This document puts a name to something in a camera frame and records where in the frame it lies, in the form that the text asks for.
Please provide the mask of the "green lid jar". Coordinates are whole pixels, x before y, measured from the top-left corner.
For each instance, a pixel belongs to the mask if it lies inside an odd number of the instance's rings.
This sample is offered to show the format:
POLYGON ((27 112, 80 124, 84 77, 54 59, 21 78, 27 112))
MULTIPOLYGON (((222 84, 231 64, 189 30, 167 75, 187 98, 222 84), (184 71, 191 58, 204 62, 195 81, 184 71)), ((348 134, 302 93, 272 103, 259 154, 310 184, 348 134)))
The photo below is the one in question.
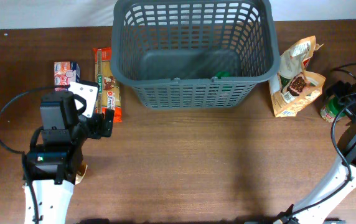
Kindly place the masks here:
POLYGON ((216 75, 215 75, 218 79, 221 79, 223 77, 230 77, 231 76, 231 73, 230 72, 218 72, 216 75))
POLYGON ((324 121, 332 123, 338 116, 338 120, 345 116, 345 113, 339 114, 344 105, 339 103, 339 99, 336 96, 331 96, 320 110, 320 116, 324 121))

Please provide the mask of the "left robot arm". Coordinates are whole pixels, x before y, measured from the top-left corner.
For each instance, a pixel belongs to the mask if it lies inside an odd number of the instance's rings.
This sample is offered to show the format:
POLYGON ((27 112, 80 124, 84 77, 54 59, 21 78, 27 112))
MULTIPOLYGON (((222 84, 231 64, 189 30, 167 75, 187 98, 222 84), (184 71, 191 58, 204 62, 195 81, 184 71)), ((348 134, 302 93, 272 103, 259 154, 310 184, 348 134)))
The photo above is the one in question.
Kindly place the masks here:
POLYGON ((87 139, 111 136, 114 110, 86 117, 85 99, 71 91, 53 91, 41 99, 42 126, 22 158, 25 223, 65 223, 87 139))

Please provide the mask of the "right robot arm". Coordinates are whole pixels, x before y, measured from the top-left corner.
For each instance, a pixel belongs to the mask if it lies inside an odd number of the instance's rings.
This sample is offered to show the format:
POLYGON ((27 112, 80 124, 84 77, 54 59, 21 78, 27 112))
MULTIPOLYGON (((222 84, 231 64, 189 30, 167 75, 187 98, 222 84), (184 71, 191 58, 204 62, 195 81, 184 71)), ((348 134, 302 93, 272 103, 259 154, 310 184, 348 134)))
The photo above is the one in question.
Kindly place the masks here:
POLYGON ((330 213, 356 188, 356 83, 347 93, 334 88, 339 113, 351 120, 348 129, 335 138, 338 118, 334 118, 330 137, 338 155, 331 169, 309 195, 281 212, 273 223, 327 223, 330 213))

